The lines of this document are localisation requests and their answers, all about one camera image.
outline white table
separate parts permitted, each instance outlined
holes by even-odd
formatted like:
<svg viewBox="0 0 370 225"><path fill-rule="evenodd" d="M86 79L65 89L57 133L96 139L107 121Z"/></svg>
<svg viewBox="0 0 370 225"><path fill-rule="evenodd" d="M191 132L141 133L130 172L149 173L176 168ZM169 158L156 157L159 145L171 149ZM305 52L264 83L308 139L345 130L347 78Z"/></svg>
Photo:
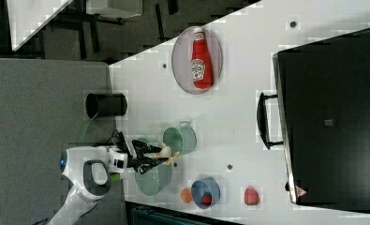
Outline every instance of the white table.
<svg viewBox="0 0 370 225"><path fill-rule="evenodd" d="M12 51L17 51L72 1L7 0Z"/></svg>
<svg viewBox="0 0 370 225"><path fill-rule="evenodd" d="M298 26L290 28L292 21ZM246 7L205 25L222 45L224 64L220 82L201 96L187 94L173 78L175 39L111 65L112 89L128 100L117 127L130 140L147 135L161 141L165 128L191 120L199 141L194 153L176 160L169 184L154 198L143 195L128 174L126 201L242 224L370 224L370 215L292 204L284 190L284 152L263 146L256 122L260 92L275 90L274 53L367 27L370 0L264 0ZM271 102L271 134L279 141L278 110ZM182 188L206 176L221 187L220 202L208 210L182 203ZM244 204L247 186L257 189L260 205Z"/></svg>

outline white robot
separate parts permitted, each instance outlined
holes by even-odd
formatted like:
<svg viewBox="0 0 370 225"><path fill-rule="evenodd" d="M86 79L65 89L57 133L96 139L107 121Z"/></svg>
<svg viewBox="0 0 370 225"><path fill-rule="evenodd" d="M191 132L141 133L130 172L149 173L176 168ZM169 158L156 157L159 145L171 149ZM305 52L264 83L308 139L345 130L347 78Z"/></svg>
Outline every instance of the white robot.
<svg viewBox="0 0 370 225"><path fill-rule="evenodd" d="M127 170L147 173L168 160L167 157L149 158L143 154L158 153L161 148L136 140L128 144L122 132L111 136L113 146L74 147L62 155L62 175L72 183L62 208L49 225L72 225L84 214L93 210L111 189L110 173L124 175Z"/></svg>

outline small red object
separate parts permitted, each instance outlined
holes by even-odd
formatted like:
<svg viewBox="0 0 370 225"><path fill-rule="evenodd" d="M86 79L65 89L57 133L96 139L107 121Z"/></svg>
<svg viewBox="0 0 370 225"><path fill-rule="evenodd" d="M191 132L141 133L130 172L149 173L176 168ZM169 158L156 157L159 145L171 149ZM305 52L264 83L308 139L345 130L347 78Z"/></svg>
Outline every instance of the small red object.
<svg viewBox="0 0 370 225"><path fill-rule="evenodd" d="M245 190L244 202L247 205L259 204L260 202L259 195L253 187L248 187Z"/></svg>
<svg viewBox="0 0 370 225"><path fill-rule="evenodd" d="M205 205L205 206L210 206L211 203L212 203L212 196L209 195L209 194L204 194L202 195L202 203Z"/></svg>
<svg viewBox="0 0 370 225"><path fill-rule="evenodd" d="M193 54L191 57L193 83L199 89L208 89L214 84L214 75L207 41L201 27L195 28L193 34Z"/></svg>

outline plate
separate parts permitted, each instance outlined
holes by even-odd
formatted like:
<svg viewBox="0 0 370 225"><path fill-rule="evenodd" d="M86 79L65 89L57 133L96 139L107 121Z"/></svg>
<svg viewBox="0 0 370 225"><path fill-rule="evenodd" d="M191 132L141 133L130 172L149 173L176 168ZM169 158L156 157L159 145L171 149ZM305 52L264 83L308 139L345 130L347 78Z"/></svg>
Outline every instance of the plate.
<svg viewBox="0 0 370 225"><path fill-rule="evenodd" d="M171 67L173 76L179 86L187 93L193 95L202 94L209 89L199 89L193 83L191 73L191 56L193 53L193 30L197 26L192 26L184 30L177 38L172 51ZM209 30L204 29L208 51L214 73L214 85L217 83L222 70L222 51L216 36Z"/></svg>

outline red ketchup bottle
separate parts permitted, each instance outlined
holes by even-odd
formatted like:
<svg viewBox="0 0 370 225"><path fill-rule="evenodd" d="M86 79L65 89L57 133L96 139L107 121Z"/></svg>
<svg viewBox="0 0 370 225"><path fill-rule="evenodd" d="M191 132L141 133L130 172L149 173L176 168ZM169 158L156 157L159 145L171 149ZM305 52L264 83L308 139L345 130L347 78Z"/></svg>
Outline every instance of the red ketchup bottle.
<svg viewBox="0 0 370 225"><path fill-rule="evenodd" d="M193 34L193 55L191 57L193 82L199 89L208 89L214 84L214 75L207 41L201 27L195 28Z"/></svg>

